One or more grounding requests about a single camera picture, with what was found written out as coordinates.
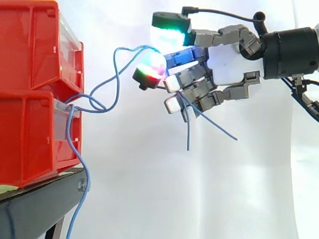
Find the red plastic drawer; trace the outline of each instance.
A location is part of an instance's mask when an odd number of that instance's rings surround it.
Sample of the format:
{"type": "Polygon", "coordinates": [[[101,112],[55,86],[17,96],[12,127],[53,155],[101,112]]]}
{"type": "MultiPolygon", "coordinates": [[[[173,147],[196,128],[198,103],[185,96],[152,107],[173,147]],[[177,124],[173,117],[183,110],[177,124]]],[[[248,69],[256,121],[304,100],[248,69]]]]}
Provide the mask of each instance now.
{"type": "Polygon", "coordinates": [[[55,1],[0,1],[1,90],[83,93],[83,44],[55,1]]]}
{"type": "MultiPolygon", "coordinates": [[[[65,137],[68,110],[50,92],[0,91],[0,185],[23,188],[80,163],[65,137]]],[[[80,112],[71,137],[80,151],[80,112]]]]}

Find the white wall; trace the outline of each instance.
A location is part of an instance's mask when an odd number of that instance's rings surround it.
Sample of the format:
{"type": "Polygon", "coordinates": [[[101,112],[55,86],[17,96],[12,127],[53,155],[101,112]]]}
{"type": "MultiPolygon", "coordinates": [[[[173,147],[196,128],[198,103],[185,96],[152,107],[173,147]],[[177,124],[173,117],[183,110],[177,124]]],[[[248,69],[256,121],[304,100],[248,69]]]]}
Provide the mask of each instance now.
{"type": "MultiPolygon", "coordinates": [[[[179,12],[183,5],[193,5],[250,17],[262,10],[270,31],[295,27],[290,0],[59,0],[59,4],[85,43],[87,92],[113,76],[115,48],[150,43],[154,11],[179,12]]],[[[218,29],[242,22],[199,14],[192,23],[218,29]]],[[[119,54],[119,65],[130,57],[119,54]]],[[[209,112],[239,142],[202,119],[193,120],[191,152],[186,152],[186,125],[179,114],[166,113],[162,102],[167,93],[140,91],[132,80],[134,69],[133,64],[121,77],[114,111],[84,115],[83,156],[92,187],[73,238],[297,238],[290,176],[292,100],[286,88],[280,82],[266,82],[254,98],[209,112]]],[[[97,98],[110,104],[114,92],[115,85],[109,85],[97,98]]]]}
{"type": "MultiPolygon", "coordinates": [[[[319,23],[319,2],[294,0],[297,27],[319,23]]],[[[319,81],[319,73],[307,76],[319,81]]],[[[319,100],[319,89],[310,86],[307,95],[319,100]]],[[[292,128],[292,165],[296,220],[300,238],[319,238],[319,126],[294,103],[292,128]]]]}

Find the black cylindrical motor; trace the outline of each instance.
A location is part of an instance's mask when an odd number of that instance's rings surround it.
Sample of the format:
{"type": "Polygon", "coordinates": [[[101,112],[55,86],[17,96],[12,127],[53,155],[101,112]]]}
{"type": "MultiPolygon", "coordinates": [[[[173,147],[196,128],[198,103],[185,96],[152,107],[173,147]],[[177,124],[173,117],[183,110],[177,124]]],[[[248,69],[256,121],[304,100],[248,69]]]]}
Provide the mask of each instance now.
{"type": "Polygon", "coordinates": [[[319,65],[319,37],[310,27],[266,33],[261,36],[265,79],[311,74],[319,65]]]}

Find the black shelf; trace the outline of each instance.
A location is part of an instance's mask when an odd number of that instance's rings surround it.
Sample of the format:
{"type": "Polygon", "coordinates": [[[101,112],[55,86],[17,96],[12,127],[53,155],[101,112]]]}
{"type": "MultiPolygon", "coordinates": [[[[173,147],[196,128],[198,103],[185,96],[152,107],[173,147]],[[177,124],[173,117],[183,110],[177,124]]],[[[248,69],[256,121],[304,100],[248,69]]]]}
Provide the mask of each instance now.
{"type": "Polygon", "coordinates": [[[72,168],[52,180],[0,194],[0,239],[36,239],[52,233],[81,200],[83,168],[72,168]]]}

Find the blue wire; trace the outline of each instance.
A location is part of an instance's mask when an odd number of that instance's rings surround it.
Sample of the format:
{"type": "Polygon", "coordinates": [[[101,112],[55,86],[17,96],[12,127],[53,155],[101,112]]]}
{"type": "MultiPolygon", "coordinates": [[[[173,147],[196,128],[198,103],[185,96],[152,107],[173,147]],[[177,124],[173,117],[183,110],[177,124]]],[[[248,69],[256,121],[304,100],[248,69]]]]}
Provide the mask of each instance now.
{"type": "Polygon", "coordinates": [[[70,237],[71,237],[71,233],[72,233],[72,229],[73,229],[73,226],[74,226],[74,222],[75,222],[76,217],[78,216],[79,211],[80,211],[80,209],[81,209],[81,207],[82,207],[82,205],[83,205],[83,203],[85,201],[85,198],[86,198],[86,195],[88,194],[89,188],[91,187],[90,171],[89,171],[88,167],[86,166],[81,154],[78,152],[78,150],[73,145],[73,142],[72,142],[72,139],[71,139],[71,135],[70,135],[70,129],[71,129],[71,124],[72,124],[72,120],[73,120],[74,110],[75,110],[74,105],[71,105],[71,111],[70,111],[70,114],[69,114],[69,117],[68,117],[68,121],[67,121],[67,124],[66,124],[66,139],[67,139],[70,147],[72,148],[73,152],[75,153],[75,155],[78,157],[78,159],[80,160],[80,162],[83,165],[83,168],[84,168],[86,176],[87,176],[87,183],[86,183],[86,187],[85,187],[83,196],[81,198],[81,201],[80,201],[79,205],[77,206],[77,208],[76,208],[76,210],[75,210],[75,212],[74,212],[74,214],[72,216],[72,220],[71,220],[71,223],[70,223],[70,226],[69,226],[69,229],[68,229],[68,233],[67,233],[67,236],[66,236],[67,239],[70,239],[70,237]]]}
{"type": "Polygon", "coordinates": [[[182,99],[184,99],[190,106],[193,107],[193,109],[199,113],[201,116],[203,116],[206,120],[208,120],[211,124],[213,124],[215,127],[217,127],[218,129],[220,129],[221,131],[223,131],[226,135],[228,135],[229,137],[231,137],[233,140],[238,141],[238,138],[234,137],[233,135],[231,135],[229,132],[227,132],[226,130],[224,130],[221,126],[219,126],[218,124],[216,124],[214,121],[212,121],[209,117],[207,117],[203,112],[201,112],[195,105],[193,105],[183,94],[181,94],[180,92],[177,93],[182,99]]]}
{"type": "Polygon", "coordinates": [[[190,149],[190,119],[188,109],[185,103],[185,100],[182,98],[182,102],[184,104],[184,110],[186,112],[186,119],[187,119],[187,151],[190,149]]]}
{"type": "Polygon", "coordinates": [[[73,95],[71,96],[70,98],[68,98],[65,103],[68,104],[70,103],[73,99],[75,98],[78,98],[78,97],[84,97],[84,98],[88,98],[89,101],[90,101],[90,104],[91,106],[95,109],[95,110],[88,110],[88,109],[84,109],[84,108],[81,108],[81,107],[75,107],[74,105],[71,105],[71,111],[70,111],[70,114],[69,114],[69,117],[68,117],[68,120],[67,120],[67,125],[66,125],[66,138],[67,138],[67,141],[71,147],[71,149],[73,150],[73,152],[75,153],[75,155],[78,157],[78,159],[80,160],[80,162],[82,163],[83,165],[83,168],[86,172],[86,175],[87,175],[87,184],[86,184],[86,187],[85,187],[85,191],[83,193],[83,196],[81,198],[81,201],[79,203],[79,205],[77,206],[73,216],[72,216],[72,220],[71,220],[71,223],[70,223],[70,226],[69,226],[69,229],[68,229],[68,233],[67,233],[67,239],[70,239],[71,237],[71,234],[72,234],[72,229],[73,229],[73,226],[74,226],[74,223],[75,223],[75,220],[79,214],[79,211],[81,210],[82,208],[82,205],[86,199],[86,196],[88,194],[88,191],[89,191],[89,188],[91,186],[91,175],[90,175],[90,172],[89,172],[89,169],[87,167],[87,165],[85,164],[81,154],[77,151],[77,149],[75,148],[75,146],[73,145],[73,142],[71,140],[71,135],[70,135],[70,129],[71,129],[71,124],[72,124],[72,120],[73,120],[73,114],[74,114],[74,111],[75,109],[79,110],[79,111],[83,111],[83,112],[88,112],[88,113],[95,113],[95,114],[102,114],[102,113],[106,113],[106,112],[109,112],[111,111],[117,104],[118,100],[119,100],[119,93],[120,93],[120,74],[122,74],[128,67],[129,65],[131,65],[131,63],[137,58],[138,55],[140,55],[144,50],[147,50],[147,49],[151,49],[153,51],[156,51],[156,52],[159,52],[157,49],[151,47],[151,46],[147,46],[147,45],[142,45],[142,46],[139,46],[135,49],[129,49],[129,48],[126,48],[126,47],[119,47],[117,48],[115,51],[114,51],[114,55],[113,55],[113,63],[114,63],[114,69],[115,69],[115,76],[102,82],[101,84],[99,84],[97,87],[95,87],[91,94],[90,95],[87,95],[87,94],[76,94],[76,95],[73,95]],[[129,63],[120,71],[118,71],[118,68],[117,68],[117,64],[116,64],[116,54],[118,51],[120,50],[127,50],[127,51],[131,51],[131,52],[135,52],[135,51],[138,51],[140,50],[133,58],[131,61],[129,61],[129,63]],[[117,88],[116,88],[116,98],[115,98],[115,101],[114,103],[111,105],[110,108],[106,108],[101,102],[99,102],[98,100],[96,100],[95,98],[93,98],[93,94],[100,88],[102,87],[103,85],[113,81],[114,79],[117,80],[117,88]]]}
{"type": "Polygon", "coordinates": [[[110,108],[108,109],[105,109],[105,110],[101,110],[101,109],[98,109],[97,107],[94,106],[93,102],[90,100],[90,104],[93,108],[95,108],[96,110],[100,111],[99,113],[106,113],[106,112],[109,112],[111,111],[112,109],[114,109],[114,107],[117,105],[118,101],[119,101],[119,96],[120,96],[120,74],[122,74],[128,67],[129,65],[138,57],[138,55],[140,55],[143,51],[147,50],[147,49],[151,49],[155,52],[158,52],[159,51],[152,47],[152,46],[148,46],[148,45],[141,45],[141,46],[138,46],[134,49],[129,49],[127,47],[119,47],[117,48],[115,51],[114,51],[114,54],[113,54],[113,64],[114,64],[114,69],[115,69],[115,76],[113,76],[112,78],[102,82],[101,84],[99,84],[98,86],[96,86],[92,92],[90,93],[90,96],[93,96],[93,94],[99,89],[101,88],[103,85],[113,81],[114,79],[116,79],[117,81],[117,86],[116,86],[116,96],[115,96],[115,101],[114,103],[111,105],[110,108]],[[118,71],[118,67],[117,67],[117,64],[116,64],[116,54],[118,53],[118,51],[120,50],[125,50],[125,51],[130,51],[130,52],[136,52],[138,50],[140,50],[132,59],[131,61],[120,71],[118,71]]]}

